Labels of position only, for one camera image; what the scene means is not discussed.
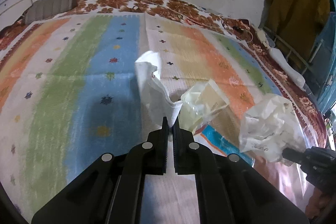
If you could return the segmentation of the person's right hand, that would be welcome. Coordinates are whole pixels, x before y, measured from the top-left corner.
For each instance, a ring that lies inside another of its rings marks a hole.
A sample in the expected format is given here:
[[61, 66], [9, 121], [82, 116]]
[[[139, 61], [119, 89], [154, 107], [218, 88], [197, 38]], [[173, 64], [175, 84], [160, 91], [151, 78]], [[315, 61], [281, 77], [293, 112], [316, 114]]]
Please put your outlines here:
[[305, 215], [309, 219], [319, 217], [321, 211], [329, 204], [331, 196], [324, 194], [319, 189], [314, 188], [312, 196], [309, 198], [308, 204], [305, 208]]

